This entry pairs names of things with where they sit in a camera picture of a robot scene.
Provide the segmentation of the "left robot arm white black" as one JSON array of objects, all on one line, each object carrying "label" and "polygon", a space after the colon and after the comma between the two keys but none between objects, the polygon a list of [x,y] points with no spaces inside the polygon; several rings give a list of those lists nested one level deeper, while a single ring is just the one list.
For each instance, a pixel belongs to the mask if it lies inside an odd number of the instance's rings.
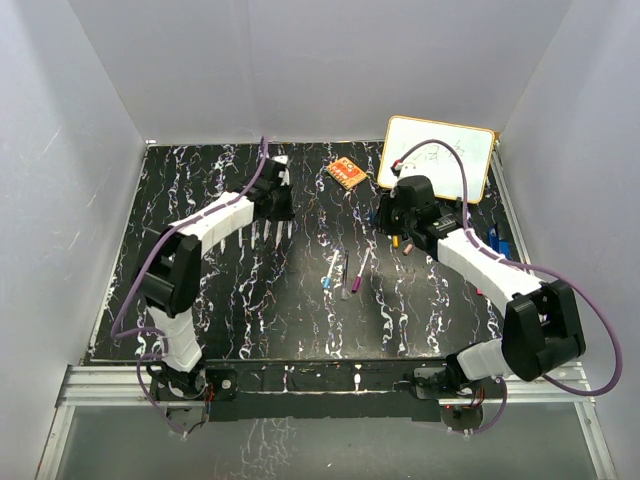
[{"label": "left robot arm white black", "polygon": [[164,231],[149,229],[144,235],[134,284],[154,328],[167,343],[162,362],[175,371],[171,385],[186,399],[200,396],[207,383],[204,371],[196,368],[202,353],[192,317],[200,292],[202,258],[258,220],[274,223],[293,219],[289,158],[279,155],[260,164],[257,176]]}]

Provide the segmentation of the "peach cap marker pen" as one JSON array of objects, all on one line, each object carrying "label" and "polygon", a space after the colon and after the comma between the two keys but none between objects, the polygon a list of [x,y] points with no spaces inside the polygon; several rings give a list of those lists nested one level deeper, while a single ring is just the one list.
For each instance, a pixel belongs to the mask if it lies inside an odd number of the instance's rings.
[{"label": "peach cap marker pen", "polygon": [[283,226],[284,226],[284,222],[283,221],[278,221],[277,222],[276,235],[275,235],[275,248],[276,249],[279,247],[279,245],[281,244],[281,241],[282,241]]}]

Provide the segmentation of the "light blue cap marker pen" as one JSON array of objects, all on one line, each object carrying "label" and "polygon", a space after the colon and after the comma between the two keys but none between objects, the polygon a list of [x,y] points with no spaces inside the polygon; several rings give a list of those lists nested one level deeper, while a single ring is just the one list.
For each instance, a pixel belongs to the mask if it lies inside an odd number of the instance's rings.
[{"label": "light blue cap marker pen", "polygon": [[329,263],[327,274],[326,274],[326,276],[324,277],[324,279],[322,281],[322,285],[323,285],[324,289],[328,289],[330,287],[330,285],[331,285],[332,273],[333,273],[336,261],[337,261],[337,259],[339,257],[339,253],[340,253],[340,251],[338,249],[335,249],[333,254],[332,254],[332,256],[331,256],[331,260],[330,260],[330,263]]}]

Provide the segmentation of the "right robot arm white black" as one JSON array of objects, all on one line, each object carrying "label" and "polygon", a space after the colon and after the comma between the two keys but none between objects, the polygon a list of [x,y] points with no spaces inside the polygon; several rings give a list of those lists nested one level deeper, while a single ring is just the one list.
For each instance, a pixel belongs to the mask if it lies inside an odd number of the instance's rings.
[{"label": "right robot arm white black", "polygon": [[442,214],[423,175],[400,180],[381,194],[377,231],[410,239],[414,246],[479,288],[502,315],[499,339],[451,354],[434,383],[466,397],[487,377],[515,375],[533,381],[586,351],[572,288],[544,282],[504,264],[455,213]]}]

